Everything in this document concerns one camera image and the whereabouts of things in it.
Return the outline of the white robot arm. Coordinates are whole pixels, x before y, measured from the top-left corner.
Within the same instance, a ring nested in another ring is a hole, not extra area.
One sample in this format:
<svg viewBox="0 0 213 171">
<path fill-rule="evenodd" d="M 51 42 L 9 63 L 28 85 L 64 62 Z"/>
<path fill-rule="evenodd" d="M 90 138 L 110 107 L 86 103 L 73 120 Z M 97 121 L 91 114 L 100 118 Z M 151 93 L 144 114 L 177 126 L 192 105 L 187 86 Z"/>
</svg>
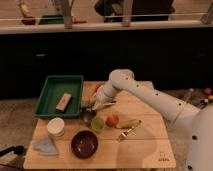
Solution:
<svg viewBox="0 0 213 171">
<path fill-rule="evenodd" d="M 129 69 L 115 69 L 97 90 L 96 103 L 111 102 L 120 91 L 127 91 L 182 127 L 190 136 L 184 171 L 213 171 L 213 103 L 200 109 L 162 91 L 150 89 L 135 80 Z"/>
</svg>

